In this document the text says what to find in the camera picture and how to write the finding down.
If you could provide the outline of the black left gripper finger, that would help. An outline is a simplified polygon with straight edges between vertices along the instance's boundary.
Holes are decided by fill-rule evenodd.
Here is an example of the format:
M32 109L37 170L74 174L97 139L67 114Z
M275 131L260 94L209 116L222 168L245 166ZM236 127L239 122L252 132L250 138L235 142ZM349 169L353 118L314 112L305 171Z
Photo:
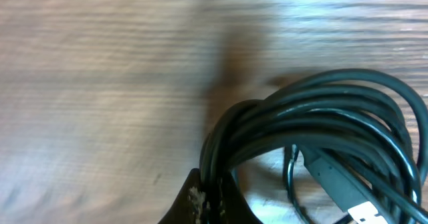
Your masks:
M159 224L261 224L231 173L212 189L204 187L199 169L191 169L176 199Z

